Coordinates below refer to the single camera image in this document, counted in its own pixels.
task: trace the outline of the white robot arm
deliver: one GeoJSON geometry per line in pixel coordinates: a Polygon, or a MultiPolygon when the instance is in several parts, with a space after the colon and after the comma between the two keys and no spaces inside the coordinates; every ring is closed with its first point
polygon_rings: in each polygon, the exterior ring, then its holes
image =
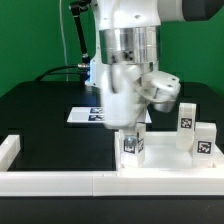
{"type": "MultiPolygon", "coordinates": [[[[223,0],[212,1],[218,2],[219,8],[223,5],[223,0]]],[[[146,106],[154,103],[157,110],[168,112],[180,90],[177,77],[158,69],[161,21],[206,19],[210,11],[194,10],[207,9],[211,0],[77,2],[84,10],[90,6],[95,17],[96,55],[86,85],[100,89],[105,126],[123,130],[127,138],[136,136],[136,124],[143,122],[146,106]]]]}

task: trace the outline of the green backdrop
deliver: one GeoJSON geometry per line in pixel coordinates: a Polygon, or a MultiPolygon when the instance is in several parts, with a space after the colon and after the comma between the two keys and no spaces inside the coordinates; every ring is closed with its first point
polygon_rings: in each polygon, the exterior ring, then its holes
{"type": "MultiPolygon", "coordinates": [[[[68,61],[80,62],[74,21],[63,0],[68,61]]],[[[95,34],[91,12],[82,15],[89,54],[95,34]]],[[[208,84],[224,96],[224,9],[207,22],[161,26],[160,68],[182,81],[208,84]]],[[[16,84],[64,65],[59,0],[0,0],[0,96],[16,84]]]]}

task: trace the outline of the metal cylinder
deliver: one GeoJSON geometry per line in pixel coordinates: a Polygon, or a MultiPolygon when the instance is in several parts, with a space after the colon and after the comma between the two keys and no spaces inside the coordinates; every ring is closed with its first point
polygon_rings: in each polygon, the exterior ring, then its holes
{"type": "Polygon", "coordinates": [[[100,31],[102,62],[144,64],[158,60],[158,29],[140,27],[100,31]]]}

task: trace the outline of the black table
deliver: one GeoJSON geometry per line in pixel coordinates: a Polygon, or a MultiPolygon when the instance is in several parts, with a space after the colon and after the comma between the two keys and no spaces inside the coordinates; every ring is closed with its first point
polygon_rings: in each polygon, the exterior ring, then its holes
{"type": "MultiPolygon", "coordinates": [[[[173,111],[149,106],[147,131],[175,131],[180,102],[196,103],[196,120],[215,122],[224,152],[224,99],[206,85],[182,83],[173,111]]],[[[76,82],[25,82],[0,98],[0,141],[20,134],[22,150],[10,171],[115,170],[114,130],[98,124],[68,124],[73,106],[100,106],[99,95],[76,82]]],[[[216,223],[223,197],[1,198],[1,223],[216,223]]]]}

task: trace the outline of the white block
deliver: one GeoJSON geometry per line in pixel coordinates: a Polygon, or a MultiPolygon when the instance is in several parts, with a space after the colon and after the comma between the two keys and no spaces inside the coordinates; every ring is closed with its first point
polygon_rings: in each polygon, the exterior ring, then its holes
{"type": "Polygon", "coordinates": [[[127,147],[125,145],[125,135],[120,131],[120,149],[121,149],[121,165],[140,167],[145,161],[145,124],[137,124],[136,135],[137,144],[134,147],[127,147]]]}
{"type": "Polygon", "coordinates": [[[212,167],[215,151],[216,125],[196,122],[193,147],[193,166],[212,167]]]}
{"type": "Polygon", "coordinates": [[[194,142],[196,104],[181,103],[179,107],[176,148],[191,151],[194,142]]]}

